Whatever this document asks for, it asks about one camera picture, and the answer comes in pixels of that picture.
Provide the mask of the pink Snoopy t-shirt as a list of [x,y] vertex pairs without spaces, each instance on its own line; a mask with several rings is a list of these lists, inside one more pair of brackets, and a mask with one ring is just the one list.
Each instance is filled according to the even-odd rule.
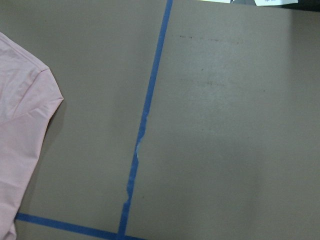
[[17,238],[14,220],[38,163],[51,117],[63,101],[41,60],[0,35],[0,238]]

